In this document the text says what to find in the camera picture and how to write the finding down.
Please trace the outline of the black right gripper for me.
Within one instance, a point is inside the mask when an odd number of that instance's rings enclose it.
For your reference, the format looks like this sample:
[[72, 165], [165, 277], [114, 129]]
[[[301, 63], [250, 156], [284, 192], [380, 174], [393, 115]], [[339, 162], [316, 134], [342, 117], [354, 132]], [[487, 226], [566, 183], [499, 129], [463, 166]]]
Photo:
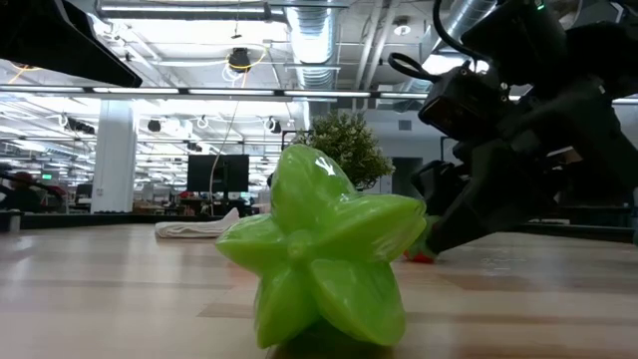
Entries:
[[516, 102], [478, 94], [480, 144], [456, 150], [468, 183], [443, 215], [428, 215], [426, 252], [440, 254], [510, 230], [557, 206], [574, 186], [614, 196], [637, 184], [637, 150], [623, 135], [602, 78], [586, 74], [533, 86]]

